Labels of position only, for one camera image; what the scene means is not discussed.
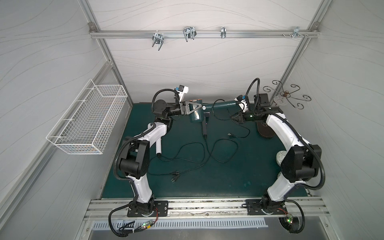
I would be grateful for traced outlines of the green hair dryer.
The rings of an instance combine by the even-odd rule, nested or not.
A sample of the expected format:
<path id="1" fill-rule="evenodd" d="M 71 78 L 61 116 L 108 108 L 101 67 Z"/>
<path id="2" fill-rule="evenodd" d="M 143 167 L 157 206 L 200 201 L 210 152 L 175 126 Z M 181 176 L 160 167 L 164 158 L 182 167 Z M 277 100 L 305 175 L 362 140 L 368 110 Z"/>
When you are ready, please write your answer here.
<path id="1" fill-rule="evenodd" d="M 238 110 L 242 110 L 241 106 L 239 105 L 240 102 L 237 102 L 236 100 L 232 101 L 224 101 L 224 100 L 217 100 L 214 103 L 210 104 L 204 104 L 202 100 L 191 100 L 191 101 L 197 101 L 198 103 L 202 104 L 202 110 L 204 112 L 210 112 L 210 111 L 215 111 L 219 109 L 225 109 L 225 108 L 232 108 L 232 107 L 237 107 Z M 203 117 L 190 117 L 189 120 L 191 123 L 202 123 Z"/>

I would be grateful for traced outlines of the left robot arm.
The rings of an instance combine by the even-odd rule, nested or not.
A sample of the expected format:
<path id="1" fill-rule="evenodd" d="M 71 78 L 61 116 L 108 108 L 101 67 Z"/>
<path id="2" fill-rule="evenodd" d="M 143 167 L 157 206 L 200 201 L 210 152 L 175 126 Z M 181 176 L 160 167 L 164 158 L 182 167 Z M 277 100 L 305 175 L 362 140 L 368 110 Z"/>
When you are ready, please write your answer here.
<path id="1" fill-rule="evenodd" d="M 108 223 L 111 231 L 120 238 L 129 234 L 144 231 L 153 226 L 156 221 L 149 221 L 140 227 L 130 230 L 129 224 L 123 224 L 116 228 L 112 223 L 112 215 L 125 208 L 136 211 L 143 216 L 159 215 L 155 205 L 154 194 L 149 186 L 147 172 L 150 165 L 150 148 L 156 146 L 157 154 L 162 153 L 161 138 L 171 129 L 173 116 L 190 115 L 192 102 L 184 101 L 184 96 L 189 88 L 180 85 L 169 92 L 175 95 L 175 103 L 169 104 L 164 100 L 157 100 L 160 93 L 167 92 L 167 89 L 159 90 L 152 99 L 151 111 L 156 116 L 148 128 L 140 134 L 124 141 L 119 148 L 113 161 L 113 174 L 116 179 L 128 181 L 134 193 L 134 198 L 128 204 L 113 209 L 108 215 Z"/>

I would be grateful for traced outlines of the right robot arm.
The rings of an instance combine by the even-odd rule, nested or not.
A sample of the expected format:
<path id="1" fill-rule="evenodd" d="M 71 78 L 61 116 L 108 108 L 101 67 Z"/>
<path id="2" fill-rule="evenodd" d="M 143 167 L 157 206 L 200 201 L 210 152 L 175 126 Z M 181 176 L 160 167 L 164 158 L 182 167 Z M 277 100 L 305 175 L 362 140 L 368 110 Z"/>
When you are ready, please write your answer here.
<path id="1" fill-rule="evenodd" d="M 305 140 L 289 123 L 279 107 L 263 103 L 268 96 L 256 93 L 254 104 L 250 104 L 250 85 L 243 96 L 235 101 L 241 107 L 235 122 L 242 124 L 246 121 L 262 122 L 270 127 L 279 137 L 286 149 L 277 180 L 262 196 L 260 208 L 267 214 L 282 206 L 288 195 L 296 188 L 304 187 L 309 190 L 320 190 L 326 182 L 326 173 L 321 161 L 322 149 Z"/>

